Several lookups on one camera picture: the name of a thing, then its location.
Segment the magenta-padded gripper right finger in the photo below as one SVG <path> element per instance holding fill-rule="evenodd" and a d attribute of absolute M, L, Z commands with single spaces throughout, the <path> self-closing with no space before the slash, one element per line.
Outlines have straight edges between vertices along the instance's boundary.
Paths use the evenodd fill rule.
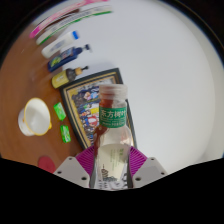
<path fill-rule="evenodd" d="M 147 158 L 134 147 L 130 149 L 129 172 L 134 188 L 141 188 L 167 175 L 155 157 Z"/>

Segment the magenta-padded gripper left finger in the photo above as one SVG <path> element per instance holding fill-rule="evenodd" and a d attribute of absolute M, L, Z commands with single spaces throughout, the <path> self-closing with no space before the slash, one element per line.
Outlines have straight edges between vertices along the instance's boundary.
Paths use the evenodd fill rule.
<path fill-rule="evenodd" d="M 67 157 L 54 174 L 78 186 L 93 188 L 96 179 L 94 147 L 85 149 L 75 157 Z"/>

